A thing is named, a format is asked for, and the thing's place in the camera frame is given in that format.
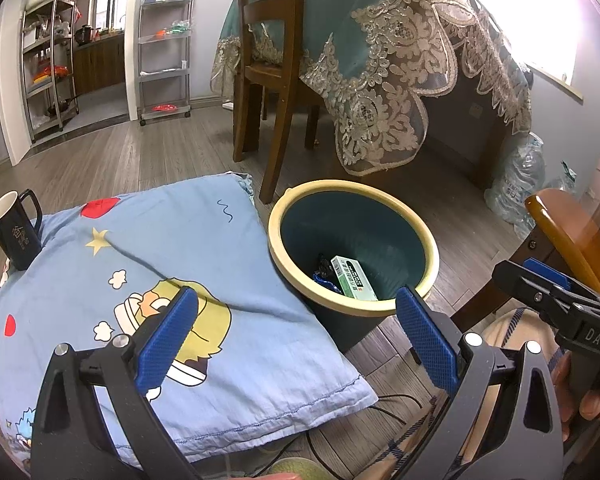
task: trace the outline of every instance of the pot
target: pot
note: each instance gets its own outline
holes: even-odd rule
[[[58,101],[58,105],[60,107],[60,113],[64,113],[65,111],[67,111],[69,109],[69,103],[71,103],[71,101],[73,101],[74,99],[77,99],[78,96],[75,97],[71,97],[70,99],[62,99]],[[52,104],[49,108],[46,109],[46,113],[49,117],[51,117],[52,119],[54,117],[56,117],[57,113],[56,113],[56,104]]]
[[[426,297],[440,266],[436,241],[415,212],[378,189],[343,180],[287,189],[269,216],[269,251],[341,352],[395,313],[403,285]],[[314,282],[320,253],[358,260],[378,301],[348,298]]]
[[[91,43],[92,30],[91,25],[83,25],[82,28],[75,33],[75,42],[80,46]]]

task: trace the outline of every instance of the cartoon character print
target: cartoon character print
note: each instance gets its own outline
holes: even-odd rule
[[[142,322],[167,306],[181,286],[190,286],[198,294],[198,317],[167,377],[185,386],[197,386],[206,380],[208,361],[221,351],[221,344],[231,325],[229,307],[218,301],[197,282],[183,282],[175,278],[158,282],[143,294],[134,292],[114,309],[123,332],[133,335]]]
[[[31,451],[31,435],[35,416],[36,410],[29,408],[16,422],[16,441],[27,451]]]
[[[9,268],[11,267],[11,261],[7,258],[7,261],[4,263],[4,267],[2,268],[2,276],[0,277],[0,289],[9,279]]]

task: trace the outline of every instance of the orange wooden chair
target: orange wooden chair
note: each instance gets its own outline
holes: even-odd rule
[[[551,188],[531,195],[525,206],[573,277],[600,294],[600,229],[589,213],[569,193]]]
[[[600,229],[589,213],[558,189],[543,189],[527,198],[525,205],[536,227],[509,259],[522,265],[535,258],[600,294]],[[510,299],[490,279],[451,319],[465,332]]]
[[[237,125],[234,139],[234,161],[242,160],[242,153],[257,149],[260,135],[260,104],[262,89],[279,95],[273,142],[269,152],[260,189],[260,200],[268,204],[273,199],[280,177],[282,160],[296,104],[310,106],[304,146],[313,149],[318,122],[319,106],[323,99],[299,79],[302,57],[302,21],[304,0],[238,0],[240,15],[241,58],[237,91]],[[253,35],[249,25],[282,20],[285,27],[282,66],[262,63],[253,59]]]

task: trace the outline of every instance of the blue gripper pad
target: blue gripper pad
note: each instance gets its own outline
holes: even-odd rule
[[[198,295],[192,288],[185,287],[180,297],[176,296],[171,301],[176,303],[170,304],[171,309],[138,356],[136,388],[142,396],[162,384],[198,317]]]
[[[395,297],[395,313],[431,382],[453,395],[460,385],[456,353],[420,301],[406,287],[398,290]]]
[[[553,267],[549,267],[548,265],[539,262],[535,258],[525,260],[525,263],[522,266],[525,267],[526,270],[530,270],[538,276],[542,276],[544,279],[554,282],[556,285],[560,285],[564,290],[571,290],[571,282],[567,276],[558,272]]]

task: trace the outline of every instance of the teal tablecloth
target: teal tablecloth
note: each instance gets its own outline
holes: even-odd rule
[[[282,22],[253,27],[254,52],[282,62]],[[233,97],[240,60],[236,1],[214,61],[212,91]],[[528,132],[529,88],[477,0],[305,0],[301,79],[324,98],[344,168],[363,175],[413,159],[427,133],[421,96],[454,88],[458,60],[513,131]]]

